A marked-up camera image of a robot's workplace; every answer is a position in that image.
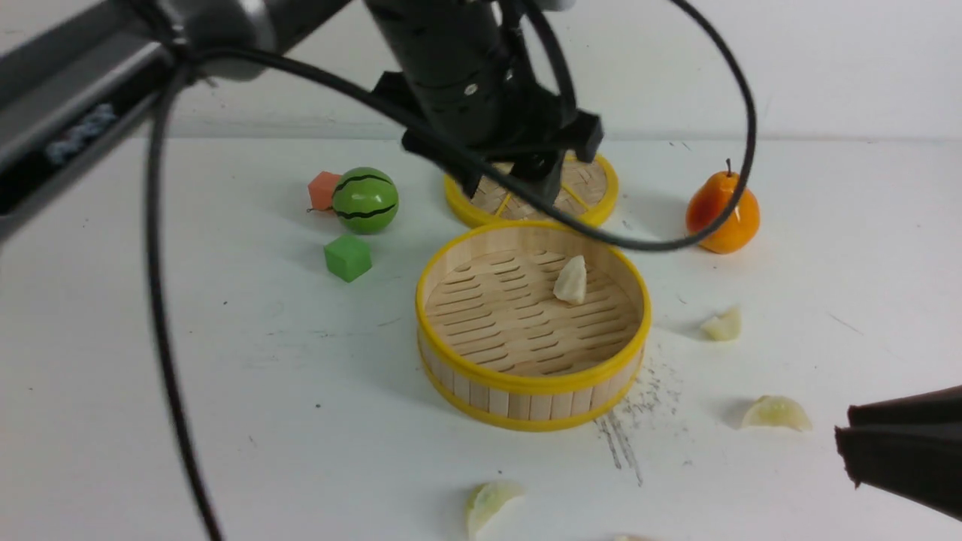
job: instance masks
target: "pink block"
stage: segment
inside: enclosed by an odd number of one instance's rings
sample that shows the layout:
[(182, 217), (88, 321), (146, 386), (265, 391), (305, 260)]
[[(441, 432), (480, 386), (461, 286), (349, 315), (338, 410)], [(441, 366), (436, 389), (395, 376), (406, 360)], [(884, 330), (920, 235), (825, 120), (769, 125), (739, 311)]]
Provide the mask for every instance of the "pink block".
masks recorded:
[(334, 189), (338, 186), (339, 180), (341, 180), (340, 175), (322, 171), (316, 179), (311, 181), (311, 184), (307, 185), (312, 209), (330, 212)]

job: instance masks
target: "white wall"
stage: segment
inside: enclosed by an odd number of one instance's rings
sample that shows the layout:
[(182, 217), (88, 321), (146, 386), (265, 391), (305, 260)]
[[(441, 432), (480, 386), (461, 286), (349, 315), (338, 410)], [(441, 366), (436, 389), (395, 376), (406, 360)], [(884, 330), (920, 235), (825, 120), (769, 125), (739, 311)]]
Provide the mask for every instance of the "white wall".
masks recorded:
[[(92, 4), (0, 1), (0, 51)], [(743, 63), (765, 136), (962, 139), (962, 2), (695, 3)], [(742, 105), (721, 58), (667, 0), (578, 0), (551, 20), (583, 107), (602, 113), (610, 136), (742, 133)], [(292, 54), (366, 86), (395, 68), (360, 0)], [(278, 74), (191, 90), (175, 127), (181, 135), (396, 134), (330, 91)]]

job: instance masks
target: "citrus wedge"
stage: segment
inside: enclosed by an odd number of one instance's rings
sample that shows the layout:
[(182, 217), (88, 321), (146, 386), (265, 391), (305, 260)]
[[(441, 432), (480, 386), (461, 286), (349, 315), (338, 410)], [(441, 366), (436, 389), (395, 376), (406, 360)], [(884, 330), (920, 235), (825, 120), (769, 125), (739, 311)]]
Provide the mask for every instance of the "citrus wedge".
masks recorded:
[(738, 306), (731, 308), (724, 314), (705, 322), (701, 330), (716, 342), (737, 339), (742, 334), (742, 309)]
[(764, 396), (755, 401), (742, 418), (742, 428), (748, 426), (785, 426), (799, 432), (812, 429), (801, 404), (786, 397)]
[(474, 541), (478, 531), (510, 500), (524, 495), (524, 488), (514, 481), (496, 481), (474, 489), (465, 504), (468, 539)]

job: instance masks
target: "steamer basket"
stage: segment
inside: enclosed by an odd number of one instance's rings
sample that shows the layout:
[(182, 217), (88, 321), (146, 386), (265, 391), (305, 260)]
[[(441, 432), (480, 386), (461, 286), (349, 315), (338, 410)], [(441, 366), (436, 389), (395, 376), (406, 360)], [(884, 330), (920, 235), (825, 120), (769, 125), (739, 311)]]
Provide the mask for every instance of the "steamer basket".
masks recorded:
[[(588, 265), (585, 303), (552, 289), (570, 257)], [(424, 371), (471, 417), (559, 430), (607, 412), (641, 368), (651, 308), (623, 254), (549, 222), (501, 222), (446, 245), (418, 282)]]
[[(510, 166), (498, 164), (502, 171)], [(554, 206), (577, 216), (585, 223), (599, 226), (615, 211), (618, 202), (618, 176), (600, 154), (592, 164), (582, 164), (573, 154), (565, 158), (562, 169), (561, 193)], [(468, 227), (479, 227), (503, 220), (545, 220), (526, 202), (513, 197), (495, 181), (484, 177), (473, 199), (465, 197), (461, 186), (450, 176), (444, 176), (444, 198), (448, 206)]]

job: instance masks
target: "toy watermelon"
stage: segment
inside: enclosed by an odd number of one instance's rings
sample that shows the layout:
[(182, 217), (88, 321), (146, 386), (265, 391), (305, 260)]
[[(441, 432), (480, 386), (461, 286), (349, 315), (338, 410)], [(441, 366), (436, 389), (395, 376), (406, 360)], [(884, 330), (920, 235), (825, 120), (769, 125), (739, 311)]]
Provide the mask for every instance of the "toy watermelon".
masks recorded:
[(351, 231), (381, 231), (397, 214), (397, 188), (373, 167), (356, 167), (341, 176), (332, 198), (334, 214)]

